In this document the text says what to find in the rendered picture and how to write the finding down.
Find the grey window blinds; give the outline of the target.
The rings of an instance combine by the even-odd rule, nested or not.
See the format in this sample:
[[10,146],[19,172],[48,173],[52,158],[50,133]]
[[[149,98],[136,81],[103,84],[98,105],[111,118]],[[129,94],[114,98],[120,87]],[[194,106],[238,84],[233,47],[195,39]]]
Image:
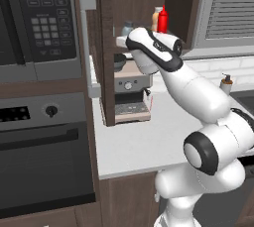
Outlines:
[[192,46],[254,46],[254,0],[199,0]]

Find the black oven knob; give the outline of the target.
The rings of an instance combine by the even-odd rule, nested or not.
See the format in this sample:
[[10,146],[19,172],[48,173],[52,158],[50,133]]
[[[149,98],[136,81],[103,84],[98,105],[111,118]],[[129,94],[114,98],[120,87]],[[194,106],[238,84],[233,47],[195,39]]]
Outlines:
[[46,108],[46,113],[50,116],[50,117],[54,117],[57,113],[58,113],[58,108],[56,106],[48,106]]

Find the silver coffee machine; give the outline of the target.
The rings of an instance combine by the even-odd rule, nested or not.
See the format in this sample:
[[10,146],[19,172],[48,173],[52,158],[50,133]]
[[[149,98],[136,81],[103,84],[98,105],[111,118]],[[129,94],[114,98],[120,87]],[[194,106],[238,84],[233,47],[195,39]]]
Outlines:
[[143,122],[151,119],[144,102],[153,85],[151,75],[140,72],[136,62],[123,54],[114,55],[115,123]]

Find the brown base cabinet door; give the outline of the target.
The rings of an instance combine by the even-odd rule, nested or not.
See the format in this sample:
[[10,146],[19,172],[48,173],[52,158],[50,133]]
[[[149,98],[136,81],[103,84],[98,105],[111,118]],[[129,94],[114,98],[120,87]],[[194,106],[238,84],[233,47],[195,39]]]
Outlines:
[[153,171],[101,180],[103,227],[154,227],[159,213],[155,176]]

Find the dark sink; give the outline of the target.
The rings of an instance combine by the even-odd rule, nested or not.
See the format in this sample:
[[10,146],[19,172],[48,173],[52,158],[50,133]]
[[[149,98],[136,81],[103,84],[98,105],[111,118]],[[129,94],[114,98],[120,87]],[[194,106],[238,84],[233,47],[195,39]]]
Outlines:
[[231,92],[230,95],[254,116],[254,89],[246,91],[235,91]]

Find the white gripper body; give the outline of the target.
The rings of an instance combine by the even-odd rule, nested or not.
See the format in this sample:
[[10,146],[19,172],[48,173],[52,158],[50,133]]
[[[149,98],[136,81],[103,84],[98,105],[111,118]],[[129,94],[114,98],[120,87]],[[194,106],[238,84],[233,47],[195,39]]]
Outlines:
[[120,48],[126,48],[126,36],[121,36],[116,38],[116,46]]

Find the brown wooden cabinet door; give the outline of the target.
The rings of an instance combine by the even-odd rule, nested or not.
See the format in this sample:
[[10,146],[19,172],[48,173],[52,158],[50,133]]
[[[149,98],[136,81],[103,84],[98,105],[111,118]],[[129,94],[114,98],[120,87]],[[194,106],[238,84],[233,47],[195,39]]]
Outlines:
[[115,125],[113,0],[100,0],[102,59],[103,59],[103,108],[106,125]]

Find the red condiment bottle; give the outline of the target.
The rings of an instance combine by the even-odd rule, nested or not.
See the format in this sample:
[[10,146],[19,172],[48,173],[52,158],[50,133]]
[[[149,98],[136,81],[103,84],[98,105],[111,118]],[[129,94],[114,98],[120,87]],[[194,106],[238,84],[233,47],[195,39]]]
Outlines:
[[166,9],[163,9],[159,13],[157,32],[165,34],[168,30],[168,22],[169,22],[169,14],[166,11]]

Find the tan condiment bottle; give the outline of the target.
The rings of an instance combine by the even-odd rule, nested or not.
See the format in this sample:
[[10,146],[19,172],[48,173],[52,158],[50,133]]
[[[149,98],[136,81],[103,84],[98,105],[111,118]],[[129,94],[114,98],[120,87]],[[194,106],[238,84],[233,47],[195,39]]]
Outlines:
[[155,11],[152,16],[152,31],[157,32],[158,28],[158,18],[160,12],[163,10],[163,7],[155,7]]

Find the white soap dispenser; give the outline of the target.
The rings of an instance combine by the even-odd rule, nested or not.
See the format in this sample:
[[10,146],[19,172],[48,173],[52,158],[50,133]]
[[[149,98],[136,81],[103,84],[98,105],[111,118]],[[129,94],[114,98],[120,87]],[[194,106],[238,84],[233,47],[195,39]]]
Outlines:
[[230,74],[224,74],[224,78],[220,81],[220,88],[229,95],[231,92],[233,81],[231,80]]

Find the white red-edged carton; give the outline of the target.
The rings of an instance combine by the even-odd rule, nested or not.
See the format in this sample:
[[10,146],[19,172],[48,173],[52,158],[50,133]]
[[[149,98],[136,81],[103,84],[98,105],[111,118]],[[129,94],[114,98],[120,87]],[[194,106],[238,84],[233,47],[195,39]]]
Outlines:
[[150,89],[144,89],[144,102],[148,107],[148,110],[151,111],[153,107],[153,94]]

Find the black and grey microwave oven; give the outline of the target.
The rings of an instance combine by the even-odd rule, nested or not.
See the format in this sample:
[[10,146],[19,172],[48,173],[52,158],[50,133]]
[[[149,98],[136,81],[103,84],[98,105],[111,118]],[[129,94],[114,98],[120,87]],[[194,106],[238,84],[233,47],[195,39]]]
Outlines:
[[0,83],[79,77],[74,0],[0,0]]

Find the grey shaker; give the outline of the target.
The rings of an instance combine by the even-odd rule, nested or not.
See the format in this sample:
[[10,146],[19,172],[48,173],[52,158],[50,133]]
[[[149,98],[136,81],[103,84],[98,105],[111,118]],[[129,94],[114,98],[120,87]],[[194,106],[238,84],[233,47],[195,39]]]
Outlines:
[[134,29],[134,24],[131,21],[125,21],[121,35],[127,36]]

